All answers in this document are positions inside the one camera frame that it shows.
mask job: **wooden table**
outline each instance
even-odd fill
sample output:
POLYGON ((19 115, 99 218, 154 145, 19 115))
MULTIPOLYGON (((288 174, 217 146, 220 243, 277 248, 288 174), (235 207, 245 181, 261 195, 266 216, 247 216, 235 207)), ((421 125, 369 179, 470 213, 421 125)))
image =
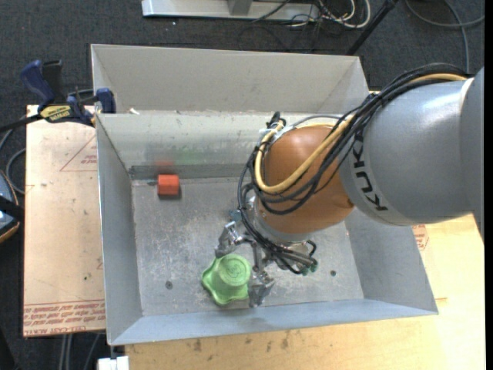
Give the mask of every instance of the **wooden table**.
MULTIPOLYGON (((28 127, 25 337, 105 327, 94 135, 70 123, 28 127)), ((471 215, 426 228, 421 255, 439 315, 129 345, 131 369, 483 369, 483 241, 471 215)))

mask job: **bin floor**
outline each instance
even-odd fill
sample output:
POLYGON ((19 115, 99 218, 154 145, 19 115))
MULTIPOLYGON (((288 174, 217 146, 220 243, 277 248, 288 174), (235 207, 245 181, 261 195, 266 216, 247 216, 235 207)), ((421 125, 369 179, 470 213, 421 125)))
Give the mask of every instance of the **bin floor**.
MULTIPOLYGON (((132 181, 136 256, 143 315, 171 315, 247 308, 247 301, 214 304, 200 282, 214 257, 214 247, 236 209, 237 180, 182 180, 179 199, 160 198, 156 185, 132 181)), ((300 276, 271 264, 276 283, 263 305, 363 298, 344 222, 313 234, 315 273, 300 276)), ((236 250, 253 262, 250 246, 236 250)))

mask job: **yellow cable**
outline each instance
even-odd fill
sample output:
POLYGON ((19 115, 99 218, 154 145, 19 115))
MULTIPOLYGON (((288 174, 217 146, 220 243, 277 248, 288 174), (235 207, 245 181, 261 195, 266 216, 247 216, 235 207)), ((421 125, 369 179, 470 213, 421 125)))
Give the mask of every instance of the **yellow cable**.
MULTIPOLYGON (((467 78, 464 76, 460 76, 458 74, 450 74, 450 73, 436 73, 436 74, 428 74, 426 76, 422 76, 416 79, 413 79, 409 83, 413 83, 416 81, 423 81, 426 79, 445 79, 447 81, 463 81, 466 80, 467 78)), ((271 130, 264 138, 262 139, 259 152, 257 154, 257 157, 255 159, 255 180, 257 181, 258 187, 263 191, 268 194, 276 194, 279 192, 282 192, 283 190, 287 189, 290 187, 293 183, 295 183, 305 171, 308 170, 308 168, 311 166, 312 162, 329 146, 331 145, 342 133, 342 131, 347 127, 348 125, 348 120, 352 118, 352 116, 349 116, 348 119, 346 119, 344 122, 342 122, 338 128, 329 134, 329 136, 318 146, 318 148, 315 149, 315 151, 288 177, 286 178, 283 182, 273 185, 273 186, 268 186, 263 182, 262 179, 262 173, 260 171, 260 166, 261 166, 261 161, 262 161, 262 154, 263 151, 265 150, 266 143, 276 134, 279 132, 280 128, 282 128, 282 125, 279 124, 275 129, 271 130)), ((304 125, 301 127, 309 127, 309 126, 330 126, 327 123, 311 123, 308 125, 304 125)))
POLYGON ((422 76, 416 79, 413 79, 409 83, 417 82, 417 81, 424 81, 426 79, 445 79, 447 81, 464 81, 467 79, 467 77, 460 76, 458 74, 450 74, 447 72, 439 72, 436 74, 428 74, 426 76, 422 76))
POLYGON ((308 170, 311 166, 312 162, 325 151, 326 148, 329 147, 338 137, 339 135, 346 129, 348 125, 348 121, 345 120, 342 122, 335 131, 330 132, 329 136, 315 149, 315 151, 283 182, 278 183, 277 185, 268 186, 263 182, 262 173, 260 171, 261 161, 262 161, 262 153, 265 150, 266 142, 269 141, 274 134, 276 134, 279 130, 276 128, 275 130, 270 131, 263 139, 259 148, 259 152, 257 157, 255 158, 255 180, 257 181, 258 187, 268 194, 276 194, 282 192, 287 189, 291 185, 293 185, 301 175, 308 170))

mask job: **green plastic object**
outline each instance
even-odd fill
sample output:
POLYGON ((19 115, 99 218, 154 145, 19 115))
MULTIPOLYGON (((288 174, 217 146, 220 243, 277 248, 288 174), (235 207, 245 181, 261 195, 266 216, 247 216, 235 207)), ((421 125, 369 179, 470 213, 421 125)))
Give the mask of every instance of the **green plastic object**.
POLYGON ((248 280, 252 266, 237 254, 215 258, 202 273, 202 285, 218 305, 248 298, 248 280))

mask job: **gray bin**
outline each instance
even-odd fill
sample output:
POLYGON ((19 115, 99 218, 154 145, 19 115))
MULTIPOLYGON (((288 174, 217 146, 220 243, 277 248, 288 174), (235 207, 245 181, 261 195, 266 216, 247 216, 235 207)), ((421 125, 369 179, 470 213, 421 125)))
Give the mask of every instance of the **gray bin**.
POLYGON ((355 107, 358 58, 93 45, 92 67, 118 106, 96 124, 111 345, 436 314, 412 229, 358 210, 315 233, 316 273, 270 266, 260 308, 219 308, 200 283, 259 129, 276 110, 293 122, 355 107), (179 199, 157 196, 159 173, 179 174, 179 199))

